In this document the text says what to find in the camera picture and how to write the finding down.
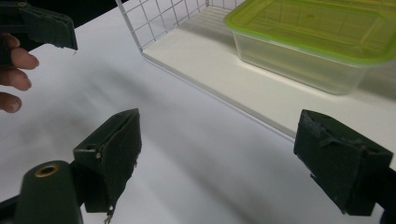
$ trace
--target white table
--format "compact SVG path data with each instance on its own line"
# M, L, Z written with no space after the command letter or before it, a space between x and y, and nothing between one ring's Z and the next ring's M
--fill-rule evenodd
M372 217L343 216L293 155L291 138L145 60L117 9L79 27L77 39L77 52L33 50L33 88L10 90L24 105L0 113L1 201L18 194L29 169L72 161L72 148L106 119L138 107L142 153L112 223L379 220L378 206Z

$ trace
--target green lid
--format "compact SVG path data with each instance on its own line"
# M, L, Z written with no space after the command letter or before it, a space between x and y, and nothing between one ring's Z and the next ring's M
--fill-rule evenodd
M396 57L396 0L247 0L234 32L356 65Z

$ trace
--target white surface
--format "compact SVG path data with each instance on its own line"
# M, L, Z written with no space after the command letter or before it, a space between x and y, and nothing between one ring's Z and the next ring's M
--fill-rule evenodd
M292 142L148 63L118 10L77 29L79 50L43 46L0 113L0 200L30 168L71 161L72 148L111 115L138 107L143 148L112 223L377 223L343 216L292 153ZM99 223L103 214L84 214Z
M302 109L309 109L396 152L396 64L372 71L349 95L330 95L242 62L223 23L227 12L206 9L145 49L145 56L289 136Z

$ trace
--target human hand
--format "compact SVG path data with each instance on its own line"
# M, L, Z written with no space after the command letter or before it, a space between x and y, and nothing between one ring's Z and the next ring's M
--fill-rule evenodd
M32 87L29 77L20 69L35 69L38 59L29 54L26 49L20 48L20 41L13 35L0 34L11 51L11 60L14 66L0 68L0 85L11 86L20 91L27 91ZM0 91L0 110L15 113L21 109L22 101L19 97Z

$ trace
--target clear plastic box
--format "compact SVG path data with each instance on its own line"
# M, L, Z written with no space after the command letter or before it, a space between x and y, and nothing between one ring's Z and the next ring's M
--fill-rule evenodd
M396 57L395 1L247 0L225 23L243 61L332 94Z

